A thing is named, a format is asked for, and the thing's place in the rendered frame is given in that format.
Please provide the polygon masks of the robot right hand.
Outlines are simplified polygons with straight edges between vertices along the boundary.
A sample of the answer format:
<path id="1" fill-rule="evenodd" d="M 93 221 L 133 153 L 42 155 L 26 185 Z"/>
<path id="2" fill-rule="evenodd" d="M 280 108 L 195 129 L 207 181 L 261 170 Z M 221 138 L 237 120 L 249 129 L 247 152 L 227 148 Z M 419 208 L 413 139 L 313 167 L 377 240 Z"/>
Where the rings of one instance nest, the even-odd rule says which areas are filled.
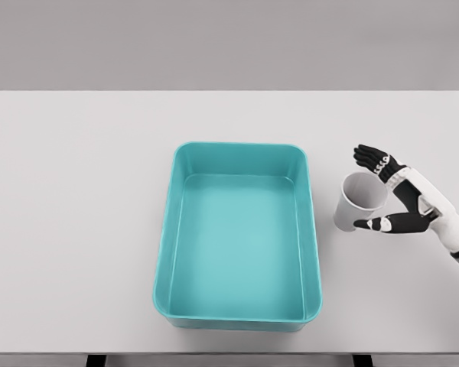
<path id="1" fill-rule="evenodd" d="M 417 233 L 426 231 L 441 216 L 454 213 L 454 206 L 433 184 L 391 154 L 358 145 L 353 158 L 358 166 L 375 174 L 406 208 L 404 213 L 358 219 L 353 223 L 355 227 L 384 233 Z"/>

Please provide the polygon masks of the white paper cup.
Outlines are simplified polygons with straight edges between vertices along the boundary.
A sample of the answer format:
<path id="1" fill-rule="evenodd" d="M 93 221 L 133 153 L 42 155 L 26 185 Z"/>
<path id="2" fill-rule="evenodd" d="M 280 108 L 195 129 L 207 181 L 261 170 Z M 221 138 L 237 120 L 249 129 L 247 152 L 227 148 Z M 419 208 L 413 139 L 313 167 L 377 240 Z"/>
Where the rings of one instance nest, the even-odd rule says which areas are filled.
<path id="1" fill-rule="evenodd" d="M 382 209 L 388 198 L 385 184 L 374 174 L 354 172 L 343 179 L 340 197 L 334 212 L 335 226 L 344 231 L 355 230 L 353 223 L 370 219 Z"/>

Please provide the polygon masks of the teal plastic basket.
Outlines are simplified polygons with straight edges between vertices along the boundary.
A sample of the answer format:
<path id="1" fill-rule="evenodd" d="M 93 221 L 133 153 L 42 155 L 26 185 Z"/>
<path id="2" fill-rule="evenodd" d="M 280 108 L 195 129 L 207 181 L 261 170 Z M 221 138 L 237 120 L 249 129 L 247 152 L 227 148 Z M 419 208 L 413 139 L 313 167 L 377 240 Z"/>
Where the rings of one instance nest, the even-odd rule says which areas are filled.
<path id="1" fill-rule="evenodd" d="M 295 332 L 323 295 L 308 158 L 288 144 L 174 153 L 153 303 L 188 329 Z"/>

